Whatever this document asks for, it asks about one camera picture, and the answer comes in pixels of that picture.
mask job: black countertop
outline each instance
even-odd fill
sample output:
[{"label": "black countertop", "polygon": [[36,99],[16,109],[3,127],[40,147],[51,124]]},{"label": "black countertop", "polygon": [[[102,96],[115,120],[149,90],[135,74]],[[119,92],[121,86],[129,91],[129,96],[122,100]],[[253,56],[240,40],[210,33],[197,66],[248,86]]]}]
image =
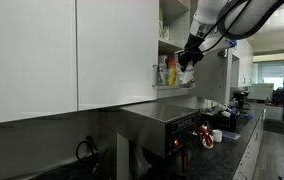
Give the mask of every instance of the black countertop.
[{"label": "black countertop", "polygon": [[250,110],[245,111],[253,116],[253,119],[237,119],[236,133],[241,135],[238,140],[223,137],[222,142],[214,143],[212,149],[194,141],[189,147],[188,179],[231,180],[263,109],[264,104],[250,103]]},{"label": "black countertop", "polygon": [[[179,101],[177,99],[183,100],[183,98],[173,98],[172,102],[174,102],[175,105],[179,105]],[[198,101],[201,101],[201,103],[198,104],[203,104],[201,107],[194,106],[194,104],[190,102],[186,103],[187,107],[192,109],[203,109],[204,106],[207,108],[208,104],[211,104],[211,102],[201,98],[198,98]],[[214,147],[212,149],[206,149],[198,141],[194,141],[194,143],[189,146],[189,169],[187,179],[231,180],[241,161],[263,109],[264,104],[250,103],[250,110],[245,111],[247,114],[253,116],[253,119],[245,120],[241,117],[237,119],[237,130],[235,133],[241,135],[238,140],[223,137],[222,142],[214,143]],[[49,171],[34,178],[34,180],[44,179],[93,180],[96,178],[91,175],[91,170],[87,165],[77,162],[72,165]]]}]

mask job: kitchen counter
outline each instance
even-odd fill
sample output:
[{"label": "kitchen counter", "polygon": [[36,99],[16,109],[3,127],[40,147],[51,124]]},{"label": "kitchen counter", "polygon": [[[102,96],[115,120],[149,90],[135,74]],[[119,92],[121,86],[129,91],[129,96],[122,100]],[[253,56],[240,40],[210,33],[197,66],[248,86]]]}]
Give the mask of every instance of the kitchen counter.
[{"label": "kitchen counter", "polygon": [[[196,100],[201,102],[194,105],[189,102]],[[161,101],[181,105],[189,108],[207,108],[211,102],[197,97],[176,97],[171,101],[169,98]],[[238,140],[223,137],[221,143],[214,143],[212,149],[206,149],[199,141],[194,141],[189,147],[189,170],[188,178],[201,180],[231,180],[237,170],[241,158],[246,150],[254,128],[265,108],[264,104],[250,103],[250,110],[243,110],[253,116],[252,120],[245,120],[240,116],[237,119],[237,130],[235,133],[241,135]]]}]

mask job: robotic arm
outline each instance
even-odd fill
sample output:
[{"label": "robotic arm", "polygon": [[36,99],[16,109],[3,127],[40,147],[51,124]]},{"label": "robotic arm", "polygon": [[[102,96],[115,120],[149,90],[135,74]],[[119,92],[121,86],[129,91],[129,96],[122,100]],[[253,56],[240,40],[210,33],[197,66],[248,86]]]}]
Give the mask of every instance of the robotic arm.
[{"label": "robotic arm", "polygon": [[284,0],[199,0],[188,42],[178,52],[181,70],[252,36],[282,4]]}]

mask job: red light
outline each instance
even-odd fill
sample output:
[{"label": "red light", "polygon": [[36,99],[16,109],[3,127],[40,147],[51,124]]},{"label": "red light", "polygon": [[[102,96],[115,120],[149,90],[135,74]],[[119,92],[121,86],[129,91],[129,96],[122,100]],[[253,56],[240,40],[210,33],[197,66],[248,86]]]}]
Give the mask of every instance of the red light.
[{"label": "red light", "polygon": [[174,139],[174,147],[179,147],[180,142],[177,139]]}]

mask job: desk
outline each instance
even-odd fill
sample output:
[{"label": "desk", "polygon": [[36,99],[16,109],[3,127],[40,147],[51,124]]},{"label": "desk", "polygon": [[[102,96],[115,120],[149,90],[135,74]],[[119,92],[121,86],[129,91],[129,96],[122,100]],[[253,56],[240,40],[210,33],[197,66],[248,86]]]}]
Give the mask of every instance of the desk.
[{"label": "desk", "polygon": [[271,119],[271,120],[278,120],[282,121],[283,120],[283,106],[282,105],[274,105],[274,104],[265,104],[265,109],[266,109],[266,119]]}]

